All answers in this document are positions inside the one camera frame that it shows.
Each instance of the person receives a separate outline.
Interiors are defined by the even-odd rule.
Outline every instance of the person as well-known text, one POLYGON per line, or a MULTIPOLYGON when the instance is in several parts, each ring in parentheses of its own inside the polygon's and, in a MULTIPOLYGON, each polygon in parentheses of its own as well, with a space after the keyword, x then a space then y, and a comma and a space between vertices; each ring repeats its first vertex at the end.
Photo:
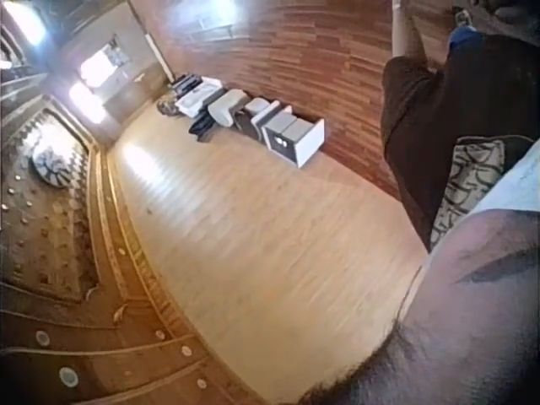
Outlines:
POLYGON ((392 12, 384 154, 430 254, 383 344, 298 403, 540 403, 538 49, 462 13, 431 72, 409 1, 392 12))

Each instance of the sunlight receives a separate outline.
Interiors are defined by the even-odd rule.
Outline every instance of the sunlight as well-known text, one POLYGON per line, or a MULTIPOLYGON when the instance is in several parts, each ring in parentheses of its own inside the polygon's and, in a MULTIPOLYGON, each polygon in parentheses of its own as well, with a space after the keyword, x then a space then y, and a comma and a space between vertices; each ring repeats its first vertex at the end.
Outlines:
POLYGON ((144 149, 134 145, 127 145, 123 153, 127 163, 145 181, 154 183, 161 179, 161 170, 155 163, 154 158, 144 149))
POLYGON ((88 87, 82 83, 76 83, 69 90, 69 97, 73 103, 85 114, 94 124, 101 123, 106 116, 105 108, 88 87))
POLYGON ((99 51, 81 65, 81 77, 92 88, 100 87, 115 71, 117 67, 111 63, 109 57, 99 51))
POLYGON ((34 9, 21 3, 5 2, 3 5, 23 31, 28 42, 34 46, 39 45, 45 37, 46 29, 34 9))

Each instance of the dark clothing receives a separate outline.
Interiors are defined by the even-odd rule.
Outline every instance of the dark clothing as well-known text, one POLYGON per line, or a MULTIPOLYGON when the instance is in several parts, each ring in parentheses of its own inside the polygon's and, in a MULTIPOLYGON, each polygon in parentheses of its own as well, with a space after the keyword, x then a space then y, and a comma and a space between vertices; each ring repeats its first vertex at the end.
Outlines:
POLYGON ((428 250, 460 138, 479 144, 502 140, 504 172, 538 140, 539 53, 524 42, 492 35, 459 46, 438 73, 406 57, 387 63, 384 155, 428 250))

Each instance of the white appliance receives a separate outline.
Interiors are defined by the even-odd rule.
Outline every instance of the white appliance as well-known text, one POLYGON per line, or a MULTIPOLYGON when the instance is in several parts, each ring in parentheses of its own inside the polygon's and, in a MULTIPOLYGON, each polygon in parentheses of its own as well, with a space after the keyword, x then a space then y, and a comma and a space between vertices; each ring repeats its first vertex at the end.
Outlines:
POLYGON ((301 168, 324 144, 325 122, 314 124, 280 111, 262 126, 262 134, 270 150, 301 168))
POLYGON ((179 99, 175 105, 190 118, 195 118, 201 110, 223 95, 223 85, 216 78, 202 78, 202 83, 179 99))

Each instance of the wood paneled wall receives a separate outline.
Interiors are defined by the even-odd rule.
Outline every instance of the wood paneled wall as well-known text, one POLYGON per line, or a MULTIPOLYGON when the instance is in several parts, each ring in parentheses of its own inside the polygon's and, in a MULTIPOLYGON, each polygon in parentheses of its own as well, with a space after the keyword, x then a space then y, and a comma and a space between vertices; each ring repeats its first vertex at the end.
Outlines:
POLYGON ((371 353, 424 249, 398 202, 324 154, 297 170, 229 130, 197 143, 189 125, 153 107, 123 134, 109 156, 121 221, 208 346, 292 401, 371 353))
MULTIPOLYGON (((130 0, 174 73, 219 78, 324 117, 323 152, 397 197, 381 156, 387 0, 130 0)), ((414 2, 434 64, 446 57, 451 0, 414 2)))

